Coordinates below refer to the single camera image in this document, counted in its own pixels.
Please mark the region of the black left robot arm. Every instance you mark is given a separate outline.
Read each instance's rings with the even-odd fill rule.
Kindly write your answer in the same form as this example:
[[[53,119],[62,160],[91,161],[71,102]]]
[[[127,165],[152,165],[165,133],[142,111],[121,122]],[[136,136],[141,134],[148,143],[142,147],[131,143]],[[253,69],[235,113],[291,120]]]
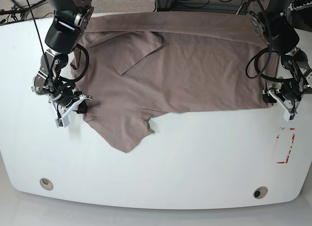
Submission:
[[[288,9],[295,10],[305,5],[311,6],[312,0],[250,0],[249,15],[251,24],[258,35],[267,43],[267,48],[258,52],[249,61],[254,64],[256,77],[273,83],[263,91],[266,103],[278,103],[284,110],[284,119],[291,121],[305,94],[312,92],[312,68],[304,51],[297,47],[299,36],[289,22]],[[291,78],[283,79],[265,75],[265,70],[273,53],[280,57],[281,65],[288,70]]]

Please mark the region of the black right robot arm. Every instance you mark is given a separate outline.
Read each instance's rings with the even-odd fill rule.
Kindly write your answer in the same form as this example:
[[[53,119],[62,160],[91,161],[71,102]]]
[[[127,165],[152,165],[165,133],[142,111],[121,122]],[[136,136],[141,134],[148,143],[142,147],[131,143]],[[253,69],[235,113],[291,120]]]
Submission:
[[[46,0],[54,10],[53,22],[46,34],[40,69],[33,79],[32,91],[37,95],[46,95],[56,113],[57,127],[69,125],[71,111],[78,114],[87,112],[86,101],[92,97],[76,91],[76,83],[87,72],[89,54],[79,44],[87,24],[94,11],[92,0]],[[79,50],[85,55],[82,73],[74,79],[61,76],[61,70],[68,64],[68,55]]]

